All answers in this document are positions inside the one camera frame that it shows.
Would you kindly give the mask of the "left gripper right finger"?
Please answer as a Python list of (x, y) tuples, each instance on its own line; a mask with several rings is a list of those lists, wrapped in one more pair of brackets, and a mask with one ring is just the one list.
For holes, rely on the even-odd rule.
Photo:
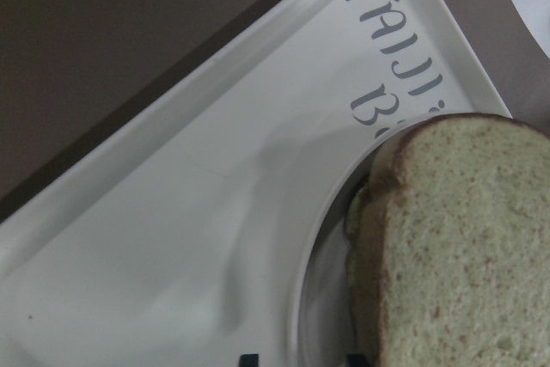
[(346, 350), (346, 365), (350, 367), (371, 367), (369, 352), (359, 342), (348, 345)]

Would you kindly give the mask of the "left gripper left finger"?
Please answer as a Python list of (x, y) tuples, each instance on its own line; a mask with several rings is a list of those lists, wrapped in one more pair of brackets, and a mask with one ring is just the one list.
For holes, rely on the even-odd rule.
[(238, 359), (239, 367), (259, 366), (259, 347), (256, 343), (243, 345)]

